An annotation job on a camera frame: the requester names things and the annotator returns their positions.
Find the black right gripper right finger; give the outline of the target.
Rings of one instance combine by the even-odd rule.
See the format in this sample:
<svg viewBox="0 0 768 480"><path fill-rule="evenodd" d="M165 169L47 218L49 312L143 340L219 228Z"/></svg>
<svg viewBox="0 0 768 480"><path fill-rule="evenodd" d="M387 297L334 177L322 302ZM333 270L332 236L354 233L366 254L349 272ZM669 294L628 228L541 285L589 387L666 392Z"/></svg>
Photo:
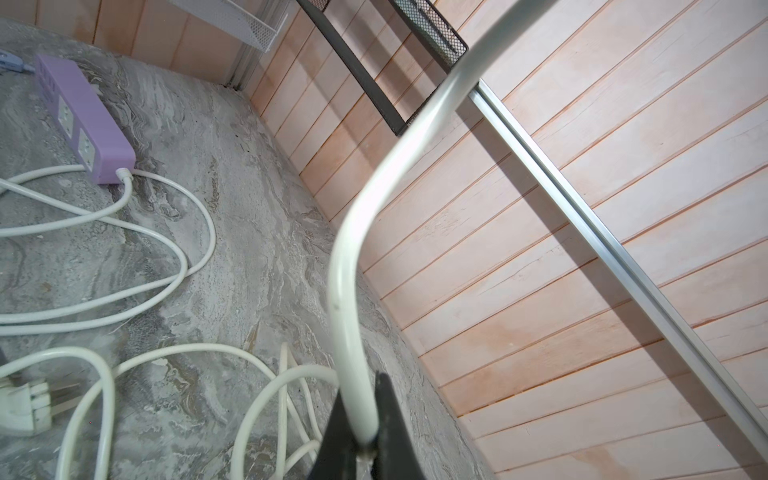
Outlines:
<svg viewBox="0 0 768 480"><path fill-rule="evenodd" d="M424 480L389 375L376 374L379 431L371 475L377 480Z"/></svg>

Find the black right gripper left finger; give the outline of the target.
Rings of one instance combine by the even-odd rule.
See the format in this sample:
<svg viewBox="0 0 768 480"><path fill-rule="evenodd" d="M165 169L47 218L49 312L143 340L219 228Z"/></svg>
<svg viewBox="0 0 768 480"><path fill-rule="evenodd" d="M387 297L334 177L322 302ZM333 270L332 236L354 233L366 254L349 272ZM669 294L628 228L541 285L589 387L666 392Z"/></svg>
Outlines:
<svg viewBox="0 0 768 480"><path fill-rule="evenodd" d="M357 474L357 443L338 393L308 480L354 480Z"/></svg>

